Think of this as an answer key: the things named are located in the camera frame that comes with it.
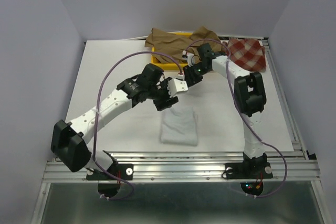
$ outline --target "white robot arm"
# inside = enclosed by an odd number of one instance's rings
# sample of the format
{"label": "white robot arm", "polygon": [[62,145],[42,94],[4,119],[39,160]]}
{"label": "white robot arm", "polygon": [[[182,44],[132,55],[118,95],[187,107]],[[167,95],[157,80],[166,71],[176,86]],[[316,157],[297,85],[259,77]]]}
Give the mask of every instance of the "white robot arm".
{"label": "white robot arm", "polygon": [[[227,56],[218,56],[216,59],[212,60],[212,69],[221,74],[223,77],[226,76],[226,61],[228,60]],[[231,85],[234,86],[234,82],[238,77],[249,76],[250,72],[236,65],[232,61],[229,61],[229,79],[231,81]],[[260,119],[262,112],[256,112],[252,114],[251,117],[243,114],[243,117],[252,127],[252,129],[259,135],[260,132]],[[251,130],[243,123],[244,128],[244,139],[245,139],[245,147],[244,154],[249,158],[261,157],[265,153],[265,149],[263,144],[253,135]]]}
{"label": "white robot arm", "polygon": [[[152,99],[158,111],[177,103],[176,95],[188,90],[186,82],[170,77],[160,81],[162,74],[161,68],[148,64],[141,74],[120,83],[100,103],[97,131],[146,99]],[[96,113],[97,109],[93,107],[68,123],[60,120],[54,126],[51,150],[72,172],[84,167],[100,170],[92,159],[93,150],[87,146],[93,138]],[[102,150],[96,150],[96,160],[105,170],[116,162]]]}

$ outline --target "white cloth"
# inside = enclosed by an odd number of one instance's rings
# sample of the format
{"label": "white cloth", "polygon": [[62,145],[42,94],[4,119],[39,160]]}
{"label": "white cloth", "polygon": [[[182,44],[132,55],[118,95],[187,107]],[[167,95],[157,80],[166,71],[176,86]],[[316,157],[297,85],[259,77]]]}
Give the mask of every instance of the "white cloth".
{"label": "white cloth", "polygon": [[192,107],[170,108],[162,112],[161,143],[197,146],[196,117]]}

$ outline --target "purple cable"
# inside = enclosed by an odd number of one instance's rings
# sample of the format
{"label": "purple cable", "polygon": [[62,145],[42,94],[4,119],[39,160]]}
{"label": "purple cable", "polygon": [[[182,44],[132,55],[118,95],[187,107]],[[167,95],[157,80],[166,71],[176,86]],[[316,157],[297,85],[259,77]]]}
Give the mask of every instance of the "purple cable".
{"label": "purple cable", "polygon": [[207,40],[207,41],[213,41],[213,42],[216,42],[218,44],[221,44],[222,46],[224,46],[226,48],[226,50],[228,51],[228,56],[227,56],[227,61],[226,61],[226,79],[227,79],[227,82],[229,84],[229,88],[230,88],[230,92],[231,92],[231,95],[232,95],[232,98],[233,98],[233,103],[235,105],[235,108],[236,110],[238,111],[238,114],[240,116],[240,118],[242,119],[242,121],[245,123],[245,125],[249,128],[249,130],[252,132],[252,134],[257,138],[258,141],[260,141],[262,144],[266,145],[266,146],[269,146],[271,148],[273,148],[277,153],[279,153],[280,157],[282,158],[283,160],[283,164],[285,166],[285,175],[284,175],[284,179],[282,180],[280,186],[275,189],[274,191],[268,193],[268,194],[265,194],[265,195],[260,195],[260,196],[256,196],[256,198],[265,198],[265,197],[268,197],[272,194],[275,194],[278,190],[280,190],[284,184],[285,184],[285,181],[286,181],[286,178],[287,178],[287,172],[288,172],[288,167],[287,167],[287,162],[286,162],[286,159],[284,157],[284,155],[282,154],[282,152],[277,149],[275,146],[271,145],[271,144],[268,144],[268,143],[265,143],[264,141],[262,141],[262,139],[260,138],[260,136],[252,129],[252,127],[249,125],[249,123],[246,121],[246,119],[243,117],[243,115],[241,114],[240,110],[239,110],[239,107],[237,105],[237,102],[236,102],[236,99],[235,99],[235,95],[234,95],[234,91],[233,91],[233,88],[231,86],[231,81],[230,81],[230,75],[229,75],[229,60],[231,58],[231,51],[228,49],[228,47],[217,41],[217,40],[214,40],[214,39],[199,39],[199,40],[196,40],[194,41],[193,43],[191,43],[185,50],[187,51],[187,49],[192,46],[193,44],[199,42],[199,41],[204,41],[204,40]]}
{"label": "purple cable", "polygon": [[121,198],[118,198],[118,199],[114,199],[114,198],[109,198],[108,200],[120,200],[120,199],[125,199],[125,198],[128,198],[129,196],[131,196],[133,193],[134,193],[134,186],[128,182],[127,180],[124,180],[122,178],[118,178],[117,176],[114,176],[113,174],[109,173],[107,170],[105,170],[103,167],[101,167],[100,164],[98,164],[97,160],[96,160],[96,149],[97,149],[97,133],[98,133],[98,118],[99,118],[99,107],[100,107],[100,98],[101,98],[101,93],[102,93],[102,90],[103,90],[103,87],[104,87],[104,84],[108,78],[108,76],[111,74],[111,72],[117,67],[117,65],[119,65],[121,62],[123,62],[124,60],[128,59],[128,58],[131,58],[135,55],[142,55],[142,54],[153,54],[153,55],[160,55],[160,56],[163,56],[163,57],[167,57],[169,59],[171,59],[179,68],[180,70],[180,74],[183,74],[183,69],[182,67],[179,65],[179,63],[171,56],[169,55],[166,55],[164,53],[161,53],[161,52],[149,52],[149,51],[142,51],[142,52],[135,52],[131,55],[128,55],[122,59],[120,59],[108,72],[107,74],[105,75],[103,81],[101,82],[101,85],[100,85],[100,88],[99,88],[99,91],[98,91],[98,95],[97,95],[97,104],[96,104],[96,109],[97,109],[97,112],[96,112],[96,117],[94,118],[94,127],[93,127],[93,153],[92,153],[92,159],[94,161],[94,163],[99,167],[99,169],[101,169],[106,175],[110,176],[111,178],[117,180],[117,181],[120,181],[120,182],[124,182],[126,183],[127,185],[129,185],[131,188],[132,188],[132,191],[127,194],[126,196],[123,196]]}

